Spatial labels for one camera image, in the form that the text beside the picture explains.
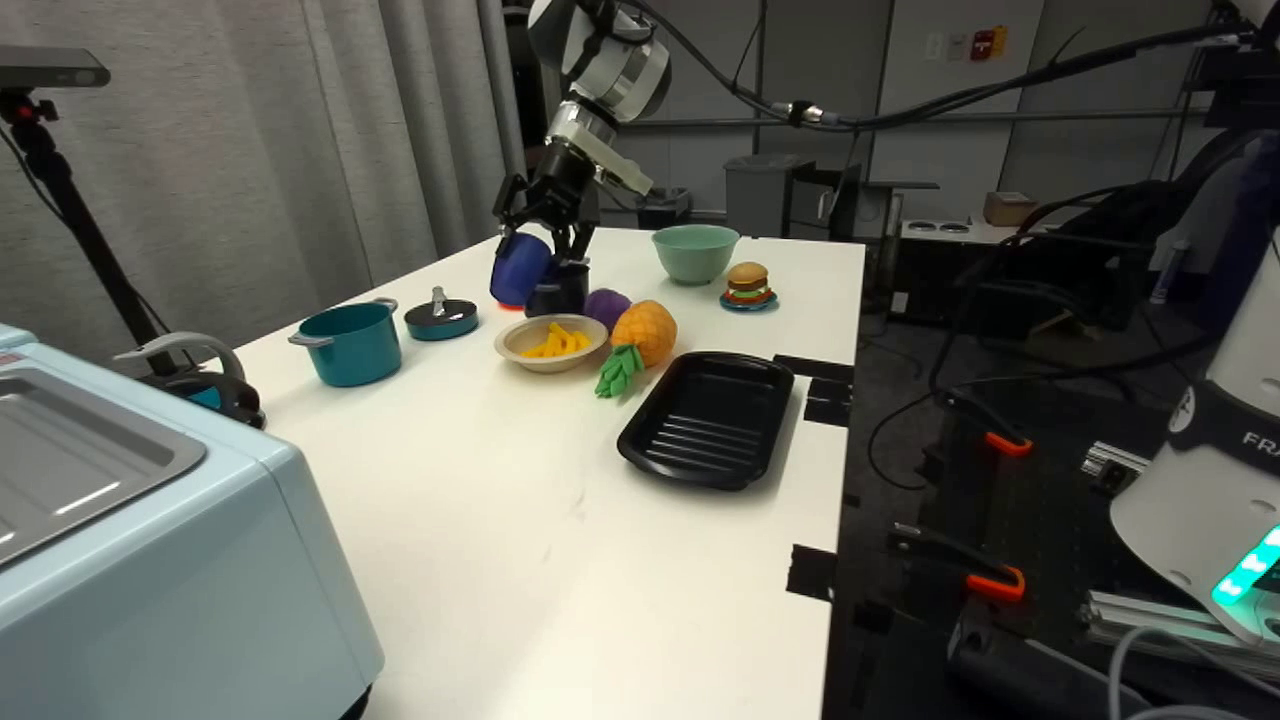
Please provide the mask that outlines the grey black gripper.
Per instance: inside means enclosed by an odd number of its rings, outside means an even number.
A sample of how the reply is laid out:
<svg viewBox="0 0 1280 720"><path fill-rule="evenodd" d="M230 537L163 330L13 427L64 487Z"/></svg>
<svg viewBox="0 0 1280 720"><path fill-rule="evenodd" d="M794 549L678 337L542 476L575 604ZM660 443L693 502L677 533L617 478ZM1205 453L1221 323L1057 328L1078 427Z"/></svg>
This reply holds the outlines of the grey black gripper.
<svg viewBox="0 0 1280 720"><path fill-rule="evenodd" d="M529 172L509 174L490 200L498 235L514 235L529 220L575 220L590 183L650 193L650 174L617 147L617 125L583 100L560 100ZM588 266L590 233L590 220L553 228L560 282Z"/></svg>

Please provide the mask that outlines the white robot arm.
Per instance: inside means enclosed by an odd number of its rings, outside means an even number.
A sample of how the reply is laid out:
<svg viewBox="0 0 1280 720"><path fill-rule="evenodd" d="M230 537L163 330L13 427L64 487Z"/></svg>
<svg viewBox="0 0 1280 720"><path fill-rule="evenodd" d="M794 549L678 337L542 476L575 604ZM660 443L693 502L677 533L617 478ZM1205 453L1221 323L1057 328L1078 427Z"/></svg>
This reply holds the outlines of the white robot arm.
<svg viewBox="0 0 1280 720"><path fill-rule="evenodd" d="M509 235L540 223L553 235L553 277L583 262L590 183L650 193L650 174L617 147L617 130L649 115L671 85L671 52L620 0L531 0L531 52L560 74L542 159L510 172L496 194Z"/></svg>

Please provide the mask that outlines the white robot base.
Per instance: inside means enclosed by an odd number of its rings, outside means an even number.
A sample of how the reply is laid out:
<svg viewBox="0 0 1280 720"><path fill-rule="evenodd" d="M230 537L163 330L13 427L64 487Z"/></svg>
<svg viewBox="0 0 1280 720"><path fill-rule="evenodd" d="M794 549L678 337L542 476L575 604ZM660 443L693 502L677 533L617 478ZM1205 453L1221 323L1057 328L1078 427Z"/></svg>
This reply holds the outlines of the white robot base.
<svg viewBox="0 0 1280 720"><path fill-rule="evenodd" d="M1155 459L1112 500L1125 549L1248 648L1280 643L1280 228Z"/></svg>

